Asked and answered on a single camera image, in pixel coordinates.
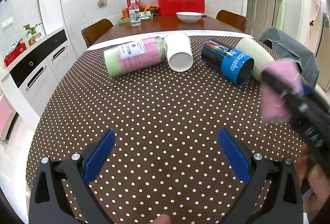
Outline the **right hand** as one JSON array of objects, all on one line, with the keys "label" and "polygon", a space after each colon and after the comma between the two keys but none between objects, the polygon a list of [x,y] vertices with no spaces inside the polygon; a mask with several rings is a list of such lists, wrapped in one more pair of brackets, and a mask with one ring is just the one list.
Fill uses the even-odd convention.
[{"label": "right hand", "polygon": [[299,184],[307,179],[313,194],[303,203],[309,223],[329,223],[329,178],[320,165],[308,168],[308,145],[301,148],[301,157],[295,163]]}]

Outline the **left hand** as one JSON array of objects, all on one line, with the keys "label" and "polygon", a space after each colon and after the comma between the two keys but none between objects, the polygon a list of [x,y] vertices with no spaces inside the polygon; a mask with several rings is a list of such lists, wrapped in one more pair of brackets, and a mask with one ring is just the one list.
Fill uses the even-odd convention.
[{"label": "left hand", "polygon": [[162,214],[154,219],[150,224],[171,224],[171,218],[169,215]]}]

